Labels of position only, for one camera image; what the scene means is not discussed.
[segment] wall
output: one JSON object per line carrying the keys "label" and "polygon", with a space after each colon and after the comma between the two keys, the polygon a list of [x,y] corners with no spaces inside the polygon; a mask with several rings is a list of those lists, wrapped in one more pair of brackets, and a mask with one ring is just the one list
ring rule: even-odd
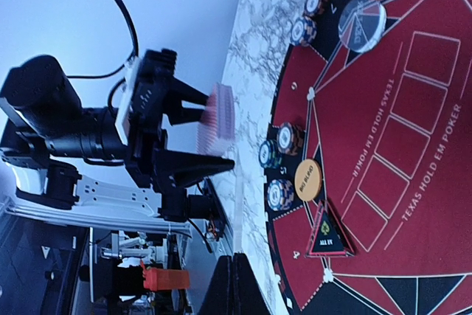
{"label": "wall", "polygon": [[[223,73],[238,0],[123,1],[141,53],[174,49],[176,77],[208,93]],[[113,0],[0,0],[0,24],[0,84],[12,66],[35,55],[54,55],[68,75],[96,75],[117,68],[131,51],[128,28]],[[101,107],[118,79],[76,80],[73,85],[84,107]],[[1,131],[5,122],[2,112]],[[196,125],[171,128],[169,148],[194,151],[195,133]],[[124,168],[75,163],[95,179],[133,185]],[[12,178],[0,167],[0,184],[10,193]]]}

